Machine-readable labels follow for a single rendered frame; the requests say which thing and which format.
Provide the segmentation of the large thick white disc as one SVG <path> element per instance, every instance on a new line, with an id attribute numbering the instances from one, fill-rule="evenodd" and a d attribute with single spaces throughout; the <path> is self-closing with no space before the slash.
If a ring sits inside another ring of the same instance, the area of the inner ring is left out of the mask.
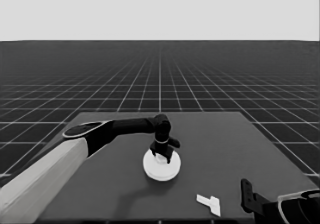
<path id="1" fill-rule="evenodd" d="M 156 181 L 165 182 L 174 179 L 181 168 L 181 159 L 179 154 L 174 151 L 170 163 L 160 154 L 153 155 L 148 150 L 143 157 L 143 169 L 146 175 Z"/>

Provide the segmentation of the small white T-shaped piece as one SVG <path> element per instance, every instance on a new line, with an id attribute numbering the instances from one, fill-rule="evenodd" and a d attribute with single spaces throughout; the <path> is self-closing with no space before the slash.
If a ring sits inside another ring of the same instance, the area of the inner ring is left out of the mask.
<path id="1" fill-rule="evenodd" d="M 202 205 L 207 206 L 210 209 L 210 212 L 218 217 L 221 216 L 220 200 L 214 196 L 209 198 L 204 197 L 200 194 L 196 195 L 196 201 Z"/>

